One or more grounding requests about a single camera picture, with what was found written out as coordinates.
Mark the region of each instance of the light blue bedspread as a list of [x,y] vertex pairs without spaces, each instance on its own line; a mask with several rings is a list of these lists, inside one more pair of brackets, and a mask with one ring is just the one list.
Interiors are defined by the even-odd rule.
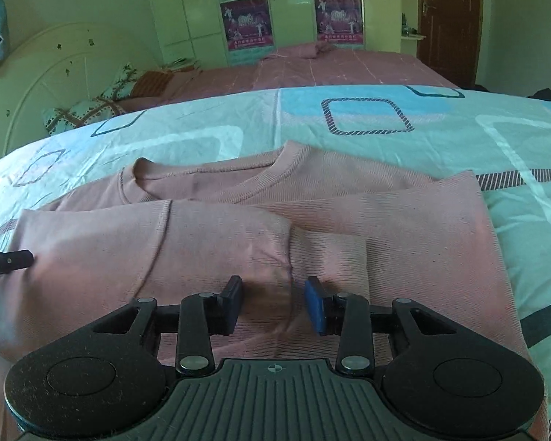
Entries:
[[[138,157],[191,165],[293,139],[445,178],[478,176],[523,319],[551,305],[551,103],[406,86],[322,86],[208,98],[127,114],[0,160],[0,249],[39,207]],[[550,394],[551,336],[530,348]]]

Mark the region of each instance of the wooden door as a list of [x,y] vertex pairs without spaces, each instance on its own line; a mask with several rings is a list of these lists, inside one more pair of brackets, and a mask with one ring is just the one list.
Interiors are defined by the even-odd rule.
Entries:
[[462,88],[472,88],[479,55],[482,0],[420,0],[418,58]]

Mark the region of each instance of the pink bed sheet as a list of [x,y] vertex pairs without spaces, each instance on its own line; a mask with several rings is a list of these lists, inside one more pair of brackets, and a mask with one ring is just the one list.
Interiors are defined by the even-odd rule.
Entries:
[[160,98],[122,101],[127,111],[213,96],[281,87],[425,85],[457,88],[417,58],[400,53],[338,49],[327,44],[282,48],[254,66],[203,71]]

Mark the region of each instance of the bed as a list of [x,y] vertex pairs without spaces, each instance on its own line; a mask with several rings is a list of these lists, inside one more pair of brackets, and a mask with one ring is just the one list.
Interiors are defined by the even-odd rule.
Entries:
[[[251,70],[231,74],[242,78],[244,71]],[[545,378],[551,431],[551,103],[439,81],[383,82],[243,92],[225,84],[214,97],[153,104],[23,145],[0,159],[0,250],[22,209],[138,157],[192,165],[273,150],[292,139],[436,178],[471,169],[502,247],[530,354]]]
[[[22,44],[0,67],[0,157],[47,137],[44,110],[100,95],[127,63],[140,70],[160,67],[142,43],[110,25],[68,23]],[[454,87],[411,55],[318,43],[279,49],[253,66],[204,71],[160,97],[121,106],[131,112],[244,91],[339,84]]]

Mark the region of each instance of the wardrobe door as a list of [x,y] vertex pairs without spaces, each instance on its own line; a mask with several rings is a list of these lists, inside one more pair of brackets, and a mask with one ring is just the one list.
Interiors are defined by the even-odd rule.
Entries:
[[363,0],[366,50],[400,52],[401,13],[401,0]]
[[202,69],[227,66],[219,0],[183,0],[195,58]]
[[149,0],[164,63],[193,57],[186,13],[181,0]]
[[314,0],[269,0],[277,47],[316,40]]

